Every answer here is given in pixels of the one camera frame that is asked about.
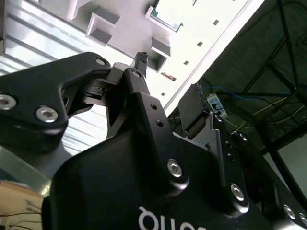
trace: black metal bracket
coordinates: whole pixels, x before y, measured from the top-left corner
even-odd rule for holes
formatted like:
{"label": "black metal bracket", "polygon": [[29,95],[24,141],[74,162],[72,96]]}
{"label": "black metal bracket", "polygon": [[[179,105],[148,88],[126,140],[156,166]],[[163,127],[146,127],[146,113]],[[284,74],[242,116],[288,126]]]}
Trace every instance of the black metal bracket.
{"label": "black metal bracket", "polygon": [[291,187],[292,194],[246,135],[234,132],[232,139],[237,144],[247,192],[255,203],[261,204],[262,213],[274,229],[306,228],[305,219],[301,218],[307,214],[306,201],[295,199]]}
{"label": "black metal bracket", "polygon": [[[168,224],[173,229],[270,230],[271,224],[275,229],[304,226],[298,218],[289,221],[281,205],[269,206],[270,200],[263,203],[268,208],[266,218],[261,214],[246,189],[236,142],[219,116],[207,115],[204,141],[209,150],[176,137],[161,103],[150,96],[142,72],[121,69],[112,72],[102,57],[84,53],[0,78],[2,95],[16,101],[6,109],[7,99],[1,99],[0,164],[7,163],[8,157],[18,158],[6,169],[14,169],[14,176],[26,174],[26,183],[39,192],[50,191],[42,208],[44,228],[165,229]],[[70,157],[58,138],[69,115],[92,103],[113,108],[108,119],[118,129],[106,141]],[[58,118],[49,125],[38,119],[35,112],[41,106],[53,108]],[[25,167],[31,170],[24,173]],[[306,216],[289,197],[282,197],[282,203]],[[279,212],[277,218],[270,216],[271,210]]]}
{"label": "black metal bracket", "polygon": [[[282,4],[281,0],[277,0],[276,2],[277,2],[277,5],[278,5],[278,9],[279,9],[280,17],[281,17],[281,22],[282,22],[282,26],[283,26],[284,38],[282,38],[280,40],[279,44],[277,45],[277,47],[275,48],[273,53],[270,55],[270,57],[268,58],[266,63],[261,67],[261,69],[256,74],[256,76],[251,80],[251,82],[243,90],[243,93],[238,93],[238,95],[240,95],[240,96],[253,95],[253,94],[247,93],[248,90],[257,81],[257,79],[260,77],[260,75],[263,73],[263,71],[266,68],[268,68],[289,89],[290,93],[288,94],[288,96],[295,95],[298,98],[298,100],[300,100],[304,105],[307,106],[307,97],[306,97],[306,93],[305,93],[306,90],[305,90],[305,86],[299,82],[297,68],[296,68],[296,64],[295,64],[295,58],[294,58],[294,54],[293,54],[293,50],[292,50],[292,43],[291,43],[291,39],[290,39],[288,27],[287,27],[285,13],[284,13],[284,10],[283,10],[283,4]],[[284,46],[285,43],[287,45],[287,50],[288,50],[289,60],[290,60],[291,67],[292,67],[295,85],[293,85],[271,62],[274,59],[274,57],[276,56],[276,54],[279,52],[279,50]],[[285,94],[278,95],[278,94],[270,94],[270,93],[257,94],[257,95],[258,96],[272,96],[272,97],[275,97],[275,96],[286,97],[287,96]],[[252,124],[253,126],[255,126],[256,131],[258,132],[259,136],[262,139],[262,142],[265,145],[265,150],[267,150],[269,152],[269,154],[271,155],[271,157],[273,158],[276,166],[278,167],[280,173],[282,174],[284,180],[286,181],[286,183],[289,186],[293,195],[301,203],[303,208],[305,210],[307,210],[307,201],[306,201],[304,194],[300,190],[299,186],[295,182],[295,179],[292,177],[291,173],[287,169],[285,163],[283,162],[282,158],[280,157],[280,155],[278,153],[278,149],[281,146],[284,146],[285,143],[289,143],[289,140],[293,140],[294,137],[299,137],[299,136],[303,135],[304,133],[306,133],[305,129],[304,129],[305,124],[295,128],[292,132],[290,131],[289,134],[284,135],[283,137],[281,137],[280,139],[278,139],[278,140],[276,140],[275,142],[272,143],[270,141],[267,133],[266,133],[264,124],[261,124],[259,121],[257,121],[255,118],[253,118],[251,115],[249,115],[248,113],[246,113],[242,109],[238,108],[236,105],[229,103],[227,99],[225,101],[225,105],[234,114],[238,115],[243,120],[247,121],[249,124]]]}
{"label": "black metal bracket", "polygon": [[238,217],[248,212],[249,201],[240,160],[237,155],[235,144],[226,132],[223,120],[218,115],[210,113],[204,130],[194,138],[194,141],[205,141],[205,146],[213,154],[212,172],[218,174],[219,180],[215,178],[212,186],[216,190],[212,196],[218,195],[219,208],[232,217]]}

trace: black cable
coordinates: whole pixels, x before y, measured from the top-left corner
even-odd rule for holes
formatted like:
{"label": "black cable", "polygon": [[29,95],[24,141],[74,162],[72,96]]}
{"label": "black cable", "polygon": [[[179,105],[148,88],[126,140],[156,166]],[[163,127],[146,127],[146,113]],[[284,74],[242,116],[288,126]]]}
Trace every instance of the black cable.
{"label": "black cable", "polygon": [[34,223],[34,224],[41,224],[42,222],[41,221],[32,221],[32,220],[23,220],[23,221],[19,221],[15,224],[12,224],[9,226],[9,228],[7,230],[10,230],[11,228],[14,228],[16,227],[18,224],[21,224],[21,223]]}
{"label": "black cable", "polygon": [[20,212],[20,213],[15,213],[15,214],[8,214],[8,215],[0,215],[0,217],[12,217],[12,216],[17,216],[17,215],[22,215],[22,214],[41,214],[40,212]]}
{"label": "black cable", "polygon": [[205,82],[207,82],[207,84],[208,84],[209,87],[210,87],[210,94],[212,94],[212,85],[211,85],[211,83],[210,83],[207,79],[205,79],[205,78],[203,78],[202,80],[204,80]]}
{"label": "black cable", "polygon": [[274,114],[271,114],[271,116],[270,116],[270,120],[274,123],[273,125],[275,125],[278,129],[281,129],[284,133],[286,133],[287,131],[286,131],[280,124],[278,124],[277,121],[275,121],[275,120],[272,118],[273,115],[274,115]]}
{"label": "black cable", "polygon": [[175,115],[176,115],[177,113],[174,113],[173,114],[173,124],[175,124],[175,125],[179,125],[179,124],[181,124],[181,119],[179,120],[179,122],[176,122],[175,121]]}
{"label": "black cable", "polygon": [[262,100],[262,101],[264,101],[264,102],[266,102],[266,103],[268,103],[268,104],[274,106],[276,109],[278,109],[278,110],[280,110],[280,111],[283,111],[285,114],[287,114],[287,115],[289,116],[289,118],[291,118],[294,122],[296,122],[297,124],[299,124],[299,122],[298,122],[296,119],[294,119],[294,118],[292,117],[292,115],[290,115],[288,112],[286,112],[286,111],[283,110],[282,108],[280,108],[280,107],[274,105],[273,103],[269,102],[268,100],[265,100],[265,99],[263,99],[263,98],[261,98],[261,97],[248,97],[248,98],[257,98],[257,99],[259,99],[259,100]]}
{"label": "black cable", "polygon": [[217,111],[220,111],[220,110],[225,109],[224,107],[222,107],[222,108],[220,108],[220,109],[217,109],[217,108],[216,108],[216,107],[217,107],[217,104],[216,104],[216,103],[213,103],[213,104],[212,104],[212,107],[213,107],[214,110],[217,110]]}
{"label": "black cable", "polygon": [[[288,4],[297,4],[299,6],[301,6],[302,8],[304,8],[307,11],[307,7],[300,3],[300,2],[296,2],[296,1],[292,1],[292,2],[286,2],[285,4],[283,4],[283,6],[288,5]],[[245,33],[247,33],[248,31],[250,31],[255,25],[257,25],[265,16],[267,16],[269,13],[271,13],[272,11],[274,11],[275,9],[277,9],[278,6],[270,9],[269,11],[267,11],[264,15],[262,15],[262,17],[260,17],[258,20],[256,20],[247,30],[245,30],[243,33],[239,34],[235,39],[241,37],[242,35],[244,35]]]}
{"label": "black cable", "polygon": [[[299,124],[298,125],[300,125],[302,122],[305,122],[307,120],[307,118],[304,118],[304,119],[302,119],[301,121],[299,121]],[[294,129],[294,128],[296,128],[298,125],[289,125],[289,124],[283,124],[283,123],[279,123],[279,125],[280,126],[289,126],[289,127],[291,127],[291,129],[287,129],[287,131],[290,131],[290,130],[292,130],[292,129]]]}
{"label": "black cable", "polygon": [[12,225],[12,228],[24,228],[24,229],[28,229],[28,230],[33,230],[31,228],[25,227],[25,226],[19,226],[19,225]]}

